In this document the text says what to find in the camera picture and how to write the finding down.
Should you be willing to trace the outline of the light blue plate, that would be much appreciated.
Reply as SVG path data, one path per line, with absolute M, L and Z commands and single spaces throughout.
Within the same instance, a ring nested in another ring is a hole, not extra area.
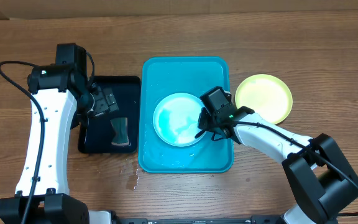
M 199 115 L 203 104 L 189 93 L 174 93 L 162 99 L 153 114 L 154 130 L 158 137 L 175 147 L 187 147 L 196 144 L 201 137 L 195 136 Z

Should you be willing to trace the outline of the green scrubbing sponge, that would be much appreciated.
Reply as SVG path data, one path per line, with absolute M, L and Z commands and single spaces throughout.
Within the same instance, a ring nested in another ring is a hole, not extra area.
M 114 118 L 111 120 L 113 129 L 113 146 L 129 146 L 128 123 L 127 118 Z

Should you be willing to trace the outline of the yellow plate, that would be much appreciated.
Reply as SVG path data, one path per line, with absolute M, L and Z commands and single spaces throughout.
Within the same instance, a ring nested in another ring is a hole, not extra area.
M 267 74 L 252 75 L 241 82 L 234 97 L 237 108 L 253 109 L 269 123 L 279 124 L 290 114 L 293 97 L 281 79 Z

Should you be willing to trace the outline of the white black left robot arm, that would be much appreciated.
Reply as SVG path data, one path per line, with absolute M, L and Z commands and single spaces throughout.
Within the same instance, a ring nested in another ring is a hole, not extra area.
M 32 65 L 28 96 L 32 122 L 24 168 L 15 194 L 0 199 L 4 223 L 119 223 L 112 210 L 93 211 L 70 196 L 67 177 L 70 131 L 118 109 L 110 90 L 87 74 L 92 56 L 83 47 L 57 45 L 55 62 Z

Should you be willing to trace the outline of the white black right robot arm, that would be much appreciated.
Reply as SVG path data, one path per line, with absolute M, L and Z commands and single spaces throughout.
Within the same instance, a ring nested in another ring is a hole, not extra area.
M 337 223 L 358 216 L 358 176 L 331 136 L 312 138 L 269 123 L 246 106 L 236 108 L 220 86 L 200 100 L 198 136 L 211 132 L 232 139 L 282 165 L 296 205 L 277 223 Z

